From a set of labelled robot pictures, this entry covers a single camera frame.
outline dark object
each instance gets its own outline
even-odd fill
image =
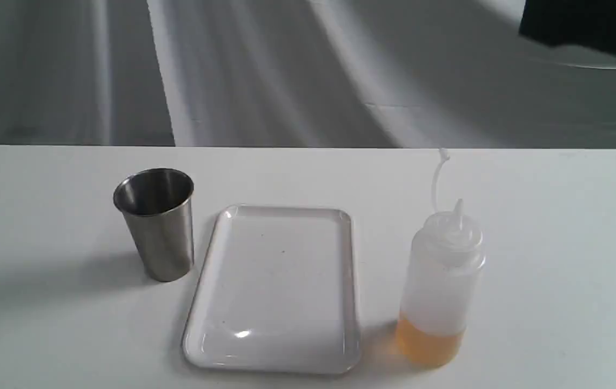
[[[177,280],[192,268],[193,187],[185,173],[160,167],[128,177],[113,192],[145,270],[157,281]]]
[[[616,55],[616,0],[526,0],[520,35]]]

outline orange liquid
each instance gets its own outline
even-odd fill
[[[464,331],[448,337],[435,337],[426,334],[404,316],[399,314],[397,323],[397,345],[412,362],[423,367],[440,367],[457,355]]]

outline tray rim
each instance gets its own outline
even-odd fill
[[[340,370],[338,372],[302,372],[302,371],[296,371],[296,370],[282,370],[282,369],[277,369],[277,370],[263,370],[263,369],[254,369],[254,368],[244,368],[244,367],[229,367],[228,365],[214,365],[214,366],[209,366],[209,365],[200,365],[198,364],[198,362],[196,361],[195,357],[192,355],[192,353],[190,352],[191,350],[189,349],[187,340],[189,340],[189,338],[191,337],[190,334],[190,321],[192,320],[192,312],[193,312],[193,308],[195,307],[195,304],[197,303],[197,300],[199,298],[199,293],[198,290],[200,288],[200,281],[203,280],[206,272],[209,270],[209,268],[207,267],[207,264],[209,263],[207,261],[207,258],[209,257],[210,253],[213,252],[212,249],[214,246],[216,246],[217,244],[215,244],[218,241],[218,231],[219,229],[217,228],[217,225],[219,224],[219,222],[222,219],[225,219],[226,217],[224,217],[224,213],[225,212],[229,212],[230,210],[233,209],[238,209],[239,207],[264,207],[265,209],[294,209],[294,210],[331,210],[331,211],[335,211],[335,212],[339,212],[340,215],[345,215],[348,218],[348,224],[350,227],[350,242],[351,242],[351,278],[352,278],[352,291],[353,291],[353,315],[354,315],[354,319],[355,319],[355,333],[356,333],[356,349],[357,349],[357,353],[356,356],[353,358],[353,360],[349,360],[348,364],[346,365],[345,369]],[[273,205],[273,204],[247,204],[247,203],[236,203],[236,204],[231,204],[230,206],[224,207],[224,209],[220,210],[217,214],[217,217],[215,217],[215,223],[214,223],[214,227],[212,227],[212,234],[210,236],[210,242],[207,245],[207,250],[205,253],[205,259],[202,263],[202,268],[200,269],[199,272],[199,277],[197,278],[197,282],[195,285],[195,295],[193,296],[192,299],[192,303],[190,304],[190,308],[189,308],[189,312],[185,318],[185,327],[184,327],[184,334],[182,337],[182,342],[180,342],[180,346],[182,347],[182,351],[184,354],[184,359],[187,360],[187,362],[189,362],[189,364],[194,365],[197,368],[201,368],[201,369],[210,369],[210,370],[229,370],[229,371],[242,371],[242,372],[256,372],[256,373],[288,373],[288,374],[310,374],[310,375],[325,375],[325,376],[339,376],[339,375],[343,375],[346,374],[348,372],[350,372],[351,370],[353,370],[354,367],[356,367],[359,363],[360,360],[363,357],[363,348],[362,348],[362,343],[363,343],[363,339],[362,339],[362,335],[363,335],[363,328],[360,324],[360,298],[359,298],[359,293],[358,293],[358,283],[357,283],[357,258],[358,258],[358,253],[357,253],[357,234],[355,234],[356,231],[356,224],[353,222],[353,217],[349,214],[349,212],[346,212],[343,209],[340,209],[339,207],[330,207],[330,206],[291,206],[291,205],[286,205],[286,204],[280,204],[280,205]]]

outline white table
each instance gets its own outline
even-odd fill
[[[392,347],[409,244],[431,213],[436,150],[0,146],[0,388],[616,387],[616,151],[451,151],[488,266],[459,356],[417,372]],[[148,281],[111,191],[168,166],[195,181],[196,271]],[[356,224],[364,357],[316,378],[212,372],[180,338],[215,212],[318,205]]]

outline plastic squeeze bottle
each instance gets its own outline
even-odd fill
[[[440,155],[431,190],[436,213],[411,244],[396,333],[401,351],[422,367],[445,365],[457,355],[474,287],[486,263],[483,234],[464,214],[461,199],[452,211],[437,210],[437,179],[449,160],[446,150]]]

